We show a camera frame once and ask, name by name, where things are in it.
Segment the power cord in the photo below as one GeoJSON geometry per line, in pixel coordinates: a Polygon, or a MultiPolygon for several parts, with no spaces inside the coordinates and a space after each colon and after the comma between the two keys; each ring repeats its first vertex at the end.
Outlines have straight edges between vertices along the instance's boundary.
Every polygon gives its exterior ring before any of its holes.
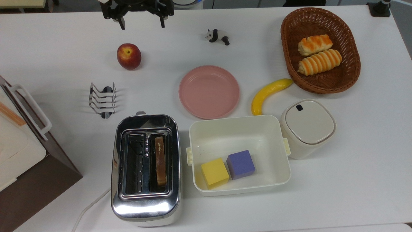
{"type": "Polygon", "coordinates": [[[108,190],[106,190],[101,196],[99,196],[95,201],[93,201],[89,206],[87,206],[82,213],[79,215],[79,218],[76,221],[76,224],[73,227],[72,232],[75,232],[77,229],[77,226],[80,223],[80,220],[82,219],[83,215],[86,213],[86,211],[88,211],[88,209],[90,209],[94,204],[96,204],[98,201],[100,201],[108,192],[110,192],[110,188],[108,190]]]}

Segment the wicker basket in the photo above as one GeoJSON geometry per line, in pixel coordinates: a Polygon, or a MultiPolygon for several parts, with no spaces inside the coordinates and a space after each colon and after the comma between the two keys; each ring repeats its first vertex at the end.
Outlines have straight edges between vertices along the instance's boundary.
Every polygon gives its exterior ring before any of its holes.
{"type": "Polygon", "coordinates": [[[319,94],[337,93],[355,84],[361,71],[361,61],[348,25],[337,15],[321,8],[301,8],[288,14],[282,22],[281,36],[286,66],[292,80],[302,89],[319,94]],[[304,57],[297,51],[302,38],[327,34],[332,49],[342,55],[342,62],[332,70],[312,76],[298,73],[298,63],[304,57]]]}

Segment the purple cube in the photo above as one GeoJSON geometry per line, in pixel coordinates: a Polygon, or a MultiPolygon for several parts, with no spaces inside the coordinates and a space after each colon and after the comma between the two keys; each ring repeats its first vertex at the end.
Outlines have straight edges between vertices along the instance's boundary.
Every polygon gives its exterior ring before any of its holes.
{"type": "Polygon", "coordinates": [[[229,155],[226,163],[232,180],[252,175],[255,172],[249,150],[229,155]]]}

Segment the canister lid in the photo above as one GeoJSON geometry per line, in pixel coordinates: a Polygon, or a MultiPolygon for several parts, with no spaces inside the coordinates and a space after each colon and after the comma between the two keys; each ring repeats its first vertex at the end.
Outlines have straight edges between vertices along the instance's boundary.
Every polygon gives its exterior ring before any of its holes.
{"type": "Polygon", "coordinates": [[[335,131],[335,121],[321,104],[305,100],[296,103],[286,112],[286,125],[306,144],[319,144],[335,131]]]}

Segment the stainless steel toaster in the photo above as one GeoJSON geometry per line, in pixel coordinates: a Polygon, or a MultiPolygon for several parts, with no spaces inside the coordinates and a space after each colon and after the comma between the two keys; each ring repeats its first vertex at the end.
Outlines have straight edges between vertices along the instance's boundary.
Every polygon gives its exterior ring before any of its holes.
{"type": "Polygon", "coordinates": [[[125,118],[117,127],[111,204],[122,220],[141,227],[168,225],[180,216],[181,161],[176,122],[167,115],[125,118]],[[156,175],[155,138],[164,142],[166,184],[156,175]]]}

